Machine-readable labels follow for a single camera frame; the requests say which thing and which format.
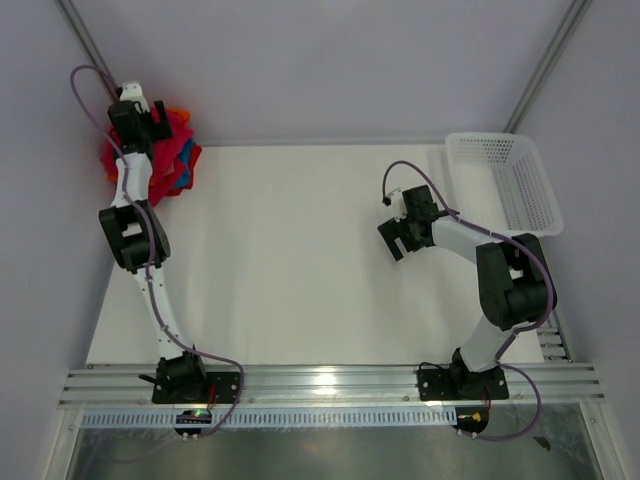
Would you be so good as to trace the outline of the magenta pink t-shirt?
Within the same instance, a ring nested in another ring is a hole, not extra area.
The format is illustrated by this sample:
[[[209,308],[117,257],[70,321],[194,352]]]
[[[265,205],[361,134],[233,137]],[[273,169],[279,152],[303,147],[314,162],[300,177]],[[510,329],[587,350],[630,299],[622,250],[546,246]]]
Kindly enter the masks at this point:
[[[193,139],[194,132],[189,124],[184,124],[180,118],[168,114],[173,137],[153,144],[153,174],[149,183],[149,200],[156,206],[167,196],[167,177],[173,171],[174,161],[182,150],[184,144]]]

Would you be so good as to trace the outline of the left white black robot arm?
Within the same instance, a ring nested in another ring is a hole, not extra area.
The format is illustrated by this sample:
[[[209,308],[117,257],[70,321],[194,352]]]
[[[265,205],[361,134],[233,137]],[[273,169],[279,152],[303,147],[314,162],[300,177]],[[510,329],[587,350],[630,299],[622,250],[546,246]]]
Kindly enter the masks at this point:
[[[155,103],[159,119],[140,100],[121,99],[108,108],[116,136],[116,193],[99,212],[99,222],[117,265],[136,281],[153,322],[159,360],[153,376],[156,404],[199,403],[210,379],[201,357],[180,331],[167,293],[163,263],[170,257],[168,237],[149,198],[153,145],[172,136],[162,102]]]

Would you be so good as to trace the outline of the orange folded t-shirt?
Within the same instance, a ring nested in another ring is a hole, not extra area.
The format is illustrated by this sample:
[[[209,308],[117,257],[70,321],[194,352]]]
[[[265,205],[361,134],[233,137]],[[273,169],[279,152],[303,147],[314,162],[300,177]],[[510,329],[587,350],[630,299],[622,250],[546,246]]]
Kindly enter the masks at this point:
[[[176,118],[180,118],[184,124],[189,124],[190,122],[191,114],[187,110],[168,108],[167,112]]]

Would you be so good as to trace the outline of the blue t-shirt in pile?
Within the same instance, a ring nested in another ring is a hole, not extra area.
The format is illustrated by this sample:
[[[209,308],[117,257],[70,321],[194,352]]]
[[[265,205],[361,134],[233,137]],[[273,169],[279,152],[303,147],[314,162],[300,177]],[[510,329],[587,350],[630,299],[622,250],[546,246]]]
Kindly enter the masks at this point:
[[[182,163],[182,165],[185,167],[185,169],[175,184],[177,188],[185,188],[190,180],[190,177],[191,177],[190,159],[191,159],[191,154],[192,154],[194,145],[195,145],[194,140],[190,138],[184,144],[182,150],[178,155],[178,159]]]

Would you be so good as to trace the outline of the red t-shirt at bottom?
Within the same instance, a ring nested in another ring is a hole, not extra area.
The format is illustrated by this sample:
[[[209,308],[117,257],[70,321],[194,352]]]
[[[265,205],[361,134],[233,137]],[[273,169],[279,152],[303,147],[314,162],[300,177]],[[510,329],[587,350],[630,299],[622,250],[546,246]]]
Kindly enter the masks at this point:
[[[185,169],[185,167],[182,165],[182,163],[178,159],[179,154],[177,155],[174,161],[173,171],[167,177],[167,180],[168,180],[168,187],[166,192],[167,196],[179,196],[184,190],[192,189],[195,181],[195,168],[201,153],[202,153],[202,147],[195,143],[192,154],[191,154],[191,159],[190,159],[191,177],[185,188],[177,188],[175,186],[178,178],[181,176],[182,172]]]

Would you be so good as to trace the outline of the white perforated plastic basket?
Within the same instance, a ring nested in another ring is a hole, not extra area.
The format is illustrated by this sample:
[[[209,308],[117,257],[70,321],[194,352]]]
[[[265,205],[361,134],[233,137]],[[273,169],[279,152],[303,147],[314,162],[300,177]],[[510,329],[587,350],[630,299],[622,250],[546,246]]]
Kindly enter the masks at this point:
[[[453,133],[445,139],[453,208],[491,231],[557,236],[559,205],[535,143],[508,133]]]

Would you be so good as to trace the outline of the right controller board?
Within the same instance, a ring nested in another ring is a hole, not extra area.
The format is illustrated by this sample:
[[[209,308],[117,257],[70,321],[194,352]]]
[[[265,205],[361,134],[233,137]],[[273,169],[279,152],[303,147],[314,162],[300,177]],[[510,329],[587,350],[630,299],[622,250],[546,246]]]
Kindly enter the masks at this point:
[[[457,435],[476,438],[487,428],[489,411],[479,407],[456,407],[453,428]]]

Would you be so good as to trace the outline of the controller board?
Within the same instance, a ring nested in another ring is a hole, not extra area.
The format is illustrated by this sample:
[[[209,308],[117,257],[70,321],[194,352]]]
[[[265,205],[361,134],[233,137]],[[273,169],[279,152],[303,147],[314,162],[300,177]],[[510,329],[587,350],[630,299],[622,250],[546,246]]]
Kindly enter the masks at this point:
[[[179,412],[174,421],[174,430],[182,437],[200,435],[212,425],[212,413],[206,409],[188,409]]]
[[[457,435],[476,438],[487,428],[489,411],[479,407],[456,407],[453,428]]]

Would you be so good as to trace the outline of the left corner metal post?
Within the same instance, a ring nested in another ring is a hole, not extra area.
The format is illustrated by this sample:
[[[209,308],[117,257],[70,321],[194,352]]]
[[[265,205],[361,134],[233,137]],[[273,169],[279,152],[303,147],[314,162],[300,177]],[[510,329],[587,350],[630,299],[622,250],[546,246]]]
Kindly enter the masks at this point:
[[[91,72],[99,83],[101,91],[106,95],[107,104],[102,110],[107,112],[107,107],[118,100],[116,95],[116,82],[111,70],[84,21],[80,10],[76,6],[76,2],[71,0],[54,0],[53,4],[64,19],[66,26],[84,56],[84,62],[77,67],[78,71],[72,70],[69,74],[72,92],[77,94],[77,100],[79,100],[83,106],[88,106],[88,101],[84,97],[79,96],[79,76],[85,71]]]

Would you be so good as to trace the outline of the corner metal post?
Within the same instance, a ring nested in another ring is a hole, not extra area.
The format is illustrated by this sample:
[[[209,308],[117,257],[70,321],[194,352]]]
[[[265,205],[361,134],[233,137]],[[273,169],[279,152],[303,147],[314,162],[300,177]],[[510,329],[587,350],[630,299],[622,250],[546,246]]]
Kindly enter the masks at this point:
[[[521,127],[592,4],[592,0],[569,2],[503,128],[504,133],[515,134]]]
[[[76,6],[76,2],[71,0],[54,0],[53,4],[64,19],[66,26],[84,56],[84,62],[77,67],[78,71],[72,70],[69,74],[72,92],[77,94],[77,100],[79,100],[83,106],[88,106],[88,101],[84,97],[79,96],[79,76],[85,71],[91,72],[99,83],[101,91],[106,95],[107,104],[102,110],[107,112],[107,107],[118,100],[116,95],[116,82],[111,70],[84,21],[80,10]]]

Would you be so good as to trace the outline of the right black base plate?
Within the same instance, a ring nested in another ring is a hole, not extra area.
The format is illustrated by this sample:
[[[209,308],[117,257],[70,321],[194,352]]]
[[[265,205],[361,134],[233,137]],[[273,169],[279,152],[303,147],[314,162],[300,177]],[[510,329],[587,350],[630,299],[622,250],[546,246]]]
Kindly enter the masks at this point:
[[[504,371],[498,367],[471,373],[457,380],[448,368],[423,368],[416,371],[417,388],[422,401],[507,400],[510,398]]]

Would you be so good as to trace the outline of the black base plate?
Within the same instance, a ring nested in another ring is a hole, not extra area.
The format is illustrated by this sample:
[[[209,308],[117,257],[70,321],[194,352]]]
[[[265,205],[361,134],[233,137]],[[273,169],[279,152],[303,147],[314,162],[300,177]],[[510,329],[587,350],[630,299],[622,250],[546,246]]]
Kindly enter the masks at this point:
[[[160,383],[153,404],[233,404],[240,391],[238,372],[211,371]]]
[[[504,371],[498,367],[471,373],[457,380],[448,368],[423,368],[416,371],[417,388],[422,401],[507,400],[510,398]]]

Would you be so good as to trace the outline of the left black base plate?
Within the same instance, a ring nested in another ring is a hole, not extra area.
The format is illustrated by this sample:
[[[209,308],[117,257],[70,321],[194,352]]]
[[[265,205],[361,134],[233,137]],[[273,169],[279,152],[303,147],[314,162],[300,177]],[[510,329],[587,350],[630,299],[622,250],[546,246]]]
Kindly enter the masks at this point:
[[[211,371],[160,383],[153,404],[233,404],[240,391],[238,372]]]

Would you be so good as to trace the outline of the right corner metal post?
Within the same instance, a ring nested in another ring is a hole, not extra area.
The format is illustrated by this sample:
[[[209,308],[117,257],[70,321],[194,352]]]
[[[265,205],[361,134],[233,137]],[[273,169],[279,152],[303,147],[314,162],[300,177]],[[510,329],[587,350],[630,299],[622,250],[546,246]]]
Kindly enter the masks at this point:
[[[515,134],[521,127],[592,4],[592,0],[569,2],[503,128],[504,133]]]

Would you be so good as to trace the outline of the aluminium front rail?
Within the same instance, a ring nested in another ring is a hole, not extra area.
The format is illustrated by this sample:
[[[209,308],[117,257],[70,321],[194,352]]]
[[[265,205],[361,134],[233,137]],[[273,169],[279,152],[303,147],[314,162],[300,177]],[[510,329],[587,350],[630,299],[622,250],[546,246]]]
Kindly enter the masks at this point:
[[[249,407],[346,407],[474,405],[481,399],[447,399],[442,392],[420,398],[422,383],[411,365],[247,366],[240,405]],[[72,370],[58,402],[61,408],[143,407],[156,390],[139,378],[151,365],[97,365]],[[505,369],[507,399],[489,395],[492,403],[533,404],[538,391],[545,404],[605,400],[595,369],[584,363],[523,364]]]

